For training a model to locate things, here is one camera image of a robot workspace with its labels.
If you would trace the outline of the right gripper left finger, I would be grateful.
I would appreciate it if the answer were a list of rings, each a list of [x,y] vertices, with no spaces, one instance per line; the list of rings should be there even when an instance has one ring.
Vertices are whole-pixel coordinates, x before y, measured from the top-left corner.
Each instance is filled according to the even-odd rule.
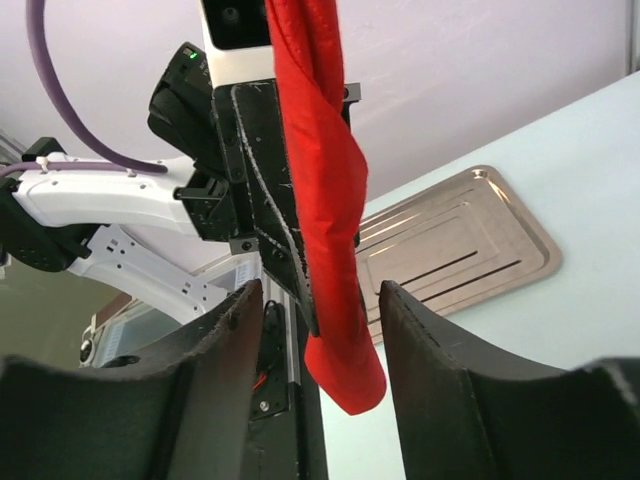
[[[5,479],[236,479],[263,318],[262,286],[100,368],[1,360]]]

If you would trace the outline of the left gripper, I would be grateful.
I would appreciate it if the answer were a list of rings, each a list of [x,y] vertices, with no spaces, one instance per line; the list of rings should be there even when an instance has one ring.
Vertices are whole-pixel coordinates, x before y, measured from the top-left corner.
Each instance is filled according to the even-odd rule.
[[[231,100],[247,165],[253,223],[267,274],[297,303],[309,332],[319,327],[304,242],[297,217],[293,182],[285,147],[279,98],[273,82],[241,83]],[[211,175],[218,187],[182,197],[198,235],[227,242],[237,229],[233,205],[215,210],[228,193],[230,180],[209,93],[177,96],[177,148],[196,169]]]

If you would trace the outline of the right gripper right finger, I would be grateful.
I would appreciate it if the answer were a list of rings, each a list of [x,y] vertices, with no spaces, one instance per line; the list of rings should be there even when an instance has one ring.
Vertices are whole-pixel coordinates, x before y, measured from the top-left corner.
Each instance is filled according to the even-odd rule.
[[[635,479],[639,362],[562,370],[497,347],[385,281],[379,308],[410,479]]]

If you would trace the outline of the red paper napkin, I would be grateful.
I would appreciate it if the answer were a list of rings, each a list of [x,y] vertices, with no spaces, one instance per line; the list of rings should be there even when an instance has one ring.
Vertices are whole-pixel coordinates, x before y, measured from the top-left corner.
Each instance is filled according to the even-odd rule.
[[[368,167],[342,117],[344,68],[333,1],[266,4],[293,189],[319,333],[305,361],[350,415],[375,408],[386,377],[361,305],[355,237]]]

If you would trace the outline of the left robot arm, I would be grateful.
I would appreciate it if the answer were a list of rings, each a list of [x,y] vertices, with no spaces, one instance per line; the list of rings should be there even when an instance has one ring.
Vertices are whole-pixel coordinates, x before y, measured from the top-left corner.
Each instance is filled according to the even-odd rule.
[[[214,248],[255,253],[319,330],[269,45],[182,45],[153,91],[175,159],[122,167],[39,140],[1,180],[1,244],[45,272],[113,286],[180,323],[224,299]]]

